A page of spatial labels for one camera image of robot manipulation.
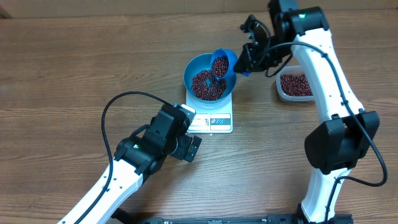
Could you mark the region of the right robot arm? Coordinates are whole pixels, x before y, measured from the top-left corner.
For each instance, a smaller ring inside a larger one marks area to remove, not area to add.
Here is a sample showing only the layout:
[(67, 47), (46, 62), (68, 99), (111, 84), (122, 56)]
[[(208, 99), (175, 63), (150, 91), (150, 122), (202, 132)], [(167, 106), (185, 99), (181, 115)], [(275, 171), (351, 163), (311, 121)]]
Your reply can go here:
[(366, 111), (348, 84), (333, 48), (329, 23), (319, 7), (300, 9), (295, 1), (268, 4), (272, 27), (249, 16), (241, 30), (249, 42), (233, 70), (244, 75), (284, 66), (296, 58), (312, 91), (320, 124), (305, 138), (305, 154), (312, 166), (307, 194), (293, 223), (352, 223), (351, 215), (335, 213), (343, 182), (368, 149), (379, 116)]

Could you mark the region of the blue plastic measuring scoop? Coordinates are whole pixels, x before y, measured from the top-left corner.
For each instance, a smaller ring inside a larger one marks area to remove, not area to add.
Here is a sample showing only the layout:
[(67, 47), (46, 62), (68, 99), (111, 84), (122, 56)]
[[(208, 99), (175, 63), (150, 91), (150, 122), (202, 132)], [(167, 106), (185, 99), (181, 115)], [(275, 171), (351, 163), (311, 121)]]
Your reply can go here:
[(211, 56), (210, 65), (213, 76), (219, 79), (227, 79), (236, 75), (234, 66), (238, 56), (232, 50), (218, 49)]

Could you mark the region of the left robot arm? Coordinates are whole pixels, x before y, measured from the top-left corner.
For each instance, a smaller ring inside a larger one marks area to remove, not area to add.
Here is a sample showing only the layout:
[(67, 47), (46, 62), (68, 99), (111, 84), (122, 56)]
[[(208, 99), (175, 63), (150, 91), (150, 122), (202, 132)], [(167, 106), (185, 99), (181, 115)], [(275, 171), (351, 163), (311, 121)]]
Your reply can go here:
[(195, 114), (195, 109), (185, 104), (163, 105), (150, 124), (118, 144), (103, 176), (61, 223), (107, 223), (168, 156), (180, 161), (194, 160), (201, 138), (190, 137), (186, 132)]

